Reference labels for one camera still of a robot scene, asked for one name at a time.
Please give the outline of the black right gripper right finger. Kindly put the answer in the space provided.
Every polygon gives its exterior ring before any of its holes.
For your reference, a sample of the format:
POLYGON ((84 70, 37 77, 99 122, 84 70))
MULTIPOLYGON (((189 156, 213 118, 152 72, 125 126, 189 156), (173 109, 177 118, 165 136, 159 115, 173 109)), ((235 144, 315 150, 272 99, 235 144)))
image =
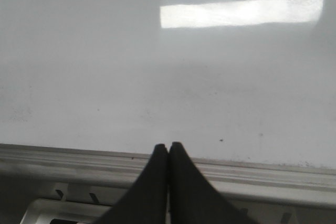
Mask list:
POLYGON ((169 151, 171 223, 252 223, 206 180, 182 143, 169 151))

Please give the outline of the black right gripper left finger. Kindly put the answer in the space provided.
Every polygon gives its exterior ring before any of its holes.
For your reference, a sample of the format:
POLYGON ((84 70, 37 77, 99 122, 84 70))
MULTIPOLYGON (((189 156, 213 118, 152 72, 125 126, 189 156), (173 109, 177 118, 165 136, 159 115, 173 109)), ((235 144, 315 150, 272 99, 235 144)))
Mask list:
POLYGON ((164 144, 153 153, 131 188, 96 223, 165 223, 168 152, 164 144))

